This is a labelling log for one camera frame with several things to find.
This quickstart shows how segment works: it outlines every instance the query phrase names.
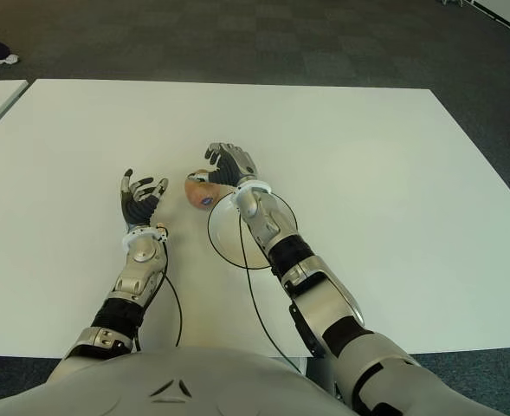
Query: gray carpet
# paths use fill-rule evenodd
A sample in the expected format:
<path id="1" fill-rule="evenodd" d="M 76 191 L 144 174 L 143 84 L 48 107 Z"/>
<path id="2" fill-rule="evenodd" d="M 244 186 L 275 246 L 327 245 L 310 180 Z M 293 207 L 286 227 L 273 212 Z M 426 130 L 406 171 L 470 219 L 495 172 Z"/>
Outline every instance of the gray carpet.
<path id="1" fill-rule="evenodd" d="M 23 59 L 0 68 L 0 79 L 430 88 L 510 187 L 510 30 L 469 6 L 3 0 L 0 40 Z M 418 359 L 455 389 L 510 414 L 510 349 Z M 55 364 L 0 363 L 0 397 L 42 382 Z"/>

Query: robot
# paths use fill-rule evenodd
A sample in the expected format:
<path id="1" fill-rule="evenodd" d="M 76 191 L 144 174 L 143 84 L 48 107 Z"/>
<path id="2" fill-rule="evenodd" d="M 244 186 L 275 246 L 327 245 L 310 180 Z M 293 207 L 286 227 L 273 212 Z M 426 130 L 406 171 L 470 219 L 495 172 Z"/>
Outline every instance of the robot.
<path id="1" fill-rule="evenodd" d="M 213 143 L 213 172 L 190 179 L 236 188 L 241 218 L 291 299 L 289 312 L 315 357 L 331 363 L 344 402 L 285 364 L 215 348 L 132 354 L 149 304 L 164 281 L 166 228 L 150 225 L 168 180 L 121 182 L 128 226 L 126 265 L 92 324 L 48 381 L 0 400 L 0 415 L 371 415 L 499 416 L 451 390 L 389 338 L 364 325 L 354 297 L 279 211 L 269 184 L 240 147 Z"/>

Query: white sneaker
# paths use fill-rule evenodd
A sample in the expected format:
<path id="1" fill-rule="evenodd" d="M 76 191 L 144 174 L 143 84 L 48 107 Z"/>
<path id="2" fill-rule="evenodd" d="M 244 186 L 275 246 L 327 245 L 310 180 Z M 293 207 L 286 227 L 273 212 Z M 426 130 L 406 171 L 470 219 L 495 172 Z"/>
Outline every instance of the white sneaker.
<path id="1" fill-rule="evenodd" d="M 3 65 L 6 63 L 7 65 L 14 65 L 20 60 L 20 57 L 18 55 L 10 54 L 4 59 L 0 59 L 0 65 Z"/>

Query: robotic hand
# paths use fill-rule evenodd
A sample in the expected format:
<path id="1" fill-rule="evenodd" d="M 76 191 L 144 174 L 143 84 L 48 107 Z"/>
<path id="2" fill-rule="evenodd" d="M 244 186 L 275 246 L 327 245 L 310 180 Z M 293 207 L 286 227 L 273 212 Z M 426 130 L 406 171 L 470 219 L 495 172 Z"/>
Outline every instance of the robotic hand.
<path id="1" fill-rule="evenodd" d="M 156 210 L 158 201 L 162 198 L 168 187 L 168 179 L 161 179 L 156 186 L 143 188 L 142 186 L 152 183 L 153 178 L 144 178 L 130 185 L 132 169 L 124 173 L 120 184 L 120 198 L 122 202 L 122 214 L 127 224 L 127 229 L 140 225 L 149 225 L 151 216 Z"/>
<path id="2" fill-rule="evenodd" d="M 240 147 L 225 143 L 212 143 L 204 154 L 210 164 L 216 164 L 213 172 L 192 173 L 189 179 L 212 182 L 219 185 L 239 186 L 257 178 L 255 163 Z"/>

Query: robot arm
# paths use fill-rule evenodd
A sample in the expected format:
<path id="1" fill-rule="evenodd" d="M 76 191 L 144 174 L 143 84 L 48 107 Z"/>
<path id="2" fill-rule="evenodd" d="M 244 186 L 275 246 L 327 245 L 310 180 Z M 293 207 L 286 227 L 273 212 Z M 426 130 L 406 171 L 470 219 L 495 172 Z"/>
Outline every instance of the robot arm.
<path id="1" fill-rule="evenodd" d="M 501 414 L 451 390 L 389 338 L 365 328 L 354 297 L 281 214 L 247 153 L 212 144 L 205 157 L 217 166 L 207 180 L 224 178 L 237 187 L 235 204 L 292 301 L 295 327 L 314 356 L 331 360 L 353 410 L 375 416 Z"/>
<path id="2" fill-rule="evenodd" d="M 121 181 L 122 213 L 128 233 L 122 240 L 126 266 L 107 294 L 91 326 L 83 329 L 49 381 L 107 360 L 132 352 L 133 339 L 157 288 L 165 278 L 168 237 L 162 224 L 150 226 L 151 216 L 168 187 L 162 179 L 154 187 L 144 188 L 153 179 L 141 179 L 130 185 L 132 170 Z"/>

